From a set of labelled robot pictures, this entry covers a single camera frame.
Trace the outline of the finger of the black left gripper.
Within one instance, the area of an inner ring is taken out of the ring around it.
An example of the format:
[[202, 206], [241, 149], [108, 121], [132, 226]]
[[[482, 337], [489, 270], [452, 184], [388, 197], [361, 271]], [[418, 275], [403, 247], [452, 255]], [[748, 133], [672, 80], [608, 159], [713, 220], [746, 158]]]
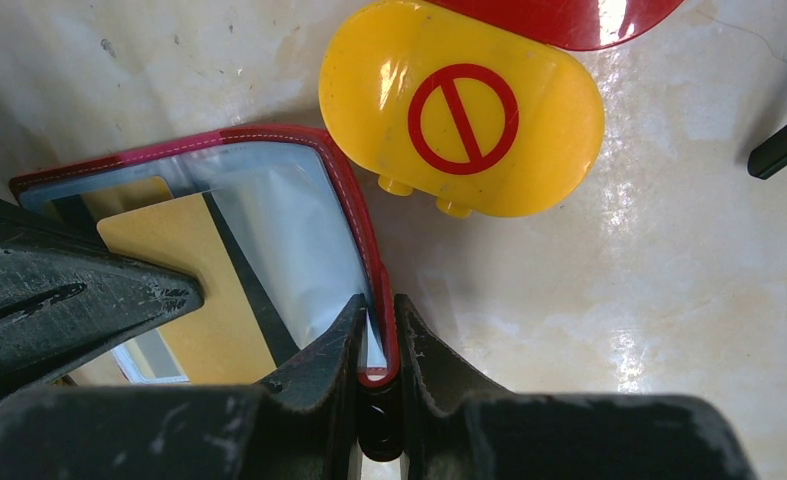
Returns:
[[0, 408], [188, 312], [190, 281], [0, 199]]

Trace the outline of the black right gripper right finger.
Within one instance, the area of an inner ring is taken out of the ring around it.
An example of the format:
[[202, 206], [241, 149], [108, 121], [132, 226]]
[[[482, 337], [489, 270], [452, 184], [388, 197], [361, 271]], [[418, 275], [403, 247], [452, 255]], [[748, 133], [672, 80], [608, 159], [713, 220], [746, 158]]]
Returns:
[[406, 479], [751, 479], [729, 424], [687, 395], [515, 393], [436, 336], [404, 295]]

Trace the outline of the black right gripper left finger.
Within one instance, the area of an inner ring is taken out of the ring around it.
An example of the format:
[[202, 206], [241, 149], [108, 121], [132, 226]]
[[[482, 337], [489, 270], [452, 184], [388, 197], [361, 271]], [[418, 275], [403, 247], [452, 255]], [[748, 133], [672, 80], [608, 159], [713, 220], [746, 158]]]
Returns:
[[366, 320], [356, 295], [248, 385], [29, 391], [0, 412], [0, 479], [355, 479]]

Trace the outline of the gold credit card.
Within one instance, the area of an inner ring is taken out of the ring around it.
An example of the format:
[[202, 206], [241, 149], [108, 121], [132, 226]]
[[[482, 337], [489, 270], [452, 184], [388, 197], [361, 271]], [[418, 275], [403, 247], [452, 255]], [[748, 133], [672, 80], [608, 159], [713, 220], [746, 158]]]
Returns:
[[172, 198], [166, 181], [152, 176], [44, 201], [41, 212], [66, 225], [89, 229], [104, 218]]
[[261, 317], [253, 310], [257, 304], [204, 194], [105, 218], [97, 230], [111, 252], [190, 281], [188, 312], [157, 329], [188, 383], [252, 384], [276, 370]]

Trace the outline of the red leather card holder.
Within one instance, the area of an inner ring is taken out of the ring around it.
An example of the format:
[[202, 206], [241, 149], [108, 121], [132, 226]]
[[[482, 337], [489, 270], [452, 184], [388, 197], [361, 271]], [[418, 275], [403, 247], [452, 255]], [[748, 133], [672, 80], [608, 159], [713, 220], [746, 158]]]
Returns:
[[[359, 382], [389, 382], [388, 280], [348, 160], [327, 132], [273, 125], [216, 130], [11, 179], [17, 202], [44, 201], [159, 176], [173, 199], [204, 194], [240, 279], [256, 302], [277, 368], [329, 329], [355, 295], [368, 304]], [[158, 327], [76, 369], [82, 385], [190, 385]]]

